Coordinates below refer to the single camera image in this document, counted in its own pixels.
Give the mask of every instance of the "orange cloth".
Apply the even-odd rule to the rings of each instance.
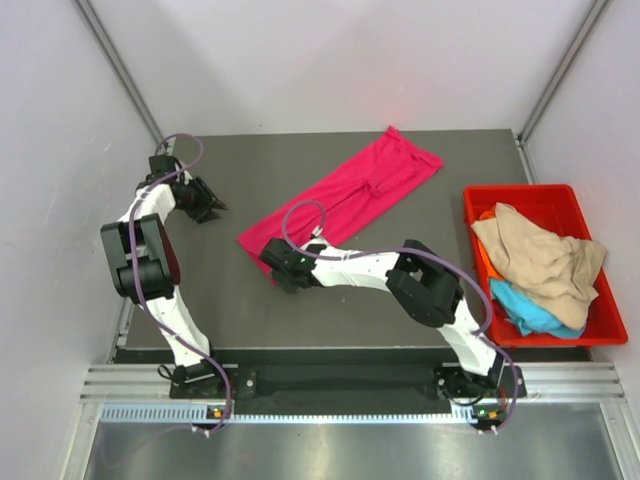
[[[479,220],[488,220],[489,218],[496,218],[495,205],[491,210],[482,212],[482,215],[480,215]],[[493,268],[493,265],[491,264],[491,260],[489,260],[489,255],[487,254],[487,251],[484,249],[484,246],[482,245],[482,242],[480,241],[480,239],[476,238],[476,241],[478,242],[478,249],[480,250],[480,258],[482,259],[482,263],[484,263],[484,266],[487,269],[487,276],[489,276],[489,278],[497,278],[498,280],[504,280],[504,277],[500,275],[495,268]]]

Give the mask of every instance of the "metal frame pole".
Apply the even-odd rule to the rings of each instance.
[[[542,91],[542,95],[540,95],[535,107],[533,107],[533,110],[529,114],[529,117],[522,128],[522,132],[517,136],[523,146],[526,145],[531,138],[531,135],[540,123],[540,119],[558,92],[560,85],[562,85],[566,79],[571,67],[576,61],[576,58],[584,48],[589,36],[595,30],[595,27],[604,16],[606,9],[611,2],[612,0],[594,0],[591,4],[589,11],[578,28],[578,31],[574,35],[571,43],[562,56],[560,63],[558,63],[558,66],[553,72],[551,79]]]
[[[629,405],[602,403],[600,408],[622,478],[640,478],[640,434]]]
[[[136,112],[140,116],[140,119],[144,123],[145,127],[149,131],[149,135],[153,138],[155,143],[160,143],[160,141],[164,138],[158,123],[155,118],[151,114],[149,107],[147,106],[144,98],[140,94],[140,90],[136,86],[133,81],[133,77],[129,73],[122,57],[118,53],[111,37],[107,33],[100,17],[98,16],[95,8],[89,0],[72,0],[73,4],[76,6],[78,13],[85,21],[93,38],[97,42],[98,46],[104,53],[105,58],[109,62],[113,73],[115,73],[118,82],[124,89],[127,97],[131,101],[131,104],[135,108]]]
[[[94,447],[98,423],[102,413],[101,403],[81,403],[76,414],[73,438],[69,444],[60,480],[78,480],[86,477],[89,457]]]

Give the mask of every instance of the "pink garment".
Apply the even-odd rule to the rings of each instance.
[[[270,239],[282,238],[282,220],[296,203],[316,200],[324,205],[327,221],[322,235],[332,245],[340,245],[431,178],[442,165],[440,158],[389,127],[323,180],[241,234],[238,242],[268,275],[271,269],[258,256]],[[317,207],[299,208],[289,218],[289,236],[297,245],[307,243],[320,220]]]

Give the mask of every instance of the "dark gray table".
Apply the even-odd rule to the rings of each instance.
[[[248,227],[282,206],[380,133],[203,137],[207,152],[195,173],[229,206],[222,219],[198,226],[176,212],[167,231],[182,268],[184,300],[215,347],[440,346],[435,330],[409,319],[391,295],[334,287],[287,295],[274,288],[236,242]],[[508,130],[406,132],[445,166],[343,245],[362,250],[422,241],[471,271],[463,222],[467,185],[527,183]],[[177,143],[188,162],[196,146]],[[136,311],[128,348],[166,348],[159,331]]]

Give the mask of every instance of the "red plastic bin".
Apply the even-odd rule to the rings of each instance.
[[[496,202],[515,207],[535,224],[558,235],[591,239],[576,196],[568,185],[487,185],[465,188],[465,222],[469,228],[478,280],[487,295],[487,270],[481,260],[478,239],[471,224]],[[587,328],[580,338],[562,339],[537,333],[522,336],[515,325],[505,318],[504,310],[495,301],[489,336],[499,345],[507,347],[592,347],[626,343],[629,337],[603,271],[600,271],[594,287],[599,295],[591,303]]]

